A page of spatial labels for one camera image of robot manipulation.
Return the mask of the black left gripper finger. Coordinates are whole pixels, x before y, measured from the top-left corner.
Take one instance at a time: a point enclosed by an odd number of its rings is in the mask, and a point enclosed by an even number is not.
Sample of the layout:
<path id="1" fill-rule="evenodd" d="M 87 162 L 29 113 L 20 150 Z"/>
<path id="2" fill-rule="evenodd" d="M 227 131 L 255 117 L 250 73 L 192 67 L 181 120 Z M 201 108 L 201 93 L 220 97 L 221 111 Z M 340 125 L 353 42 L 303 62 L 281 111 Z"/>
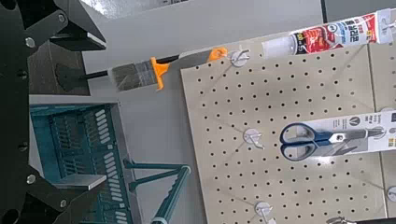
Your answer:
<path id="1" fill-rule="evenodd" d="M 106 49 L 106 39 L 79 0 L 18 0 L 28 55 L 45 42 L 70 51 Z"/>
<path id="2" fill-rule="evenodd" d="M 105 175 L 69 175 L 53 183 L 31 169 L 18 224 L 79 224 L 106 183 Z"/>

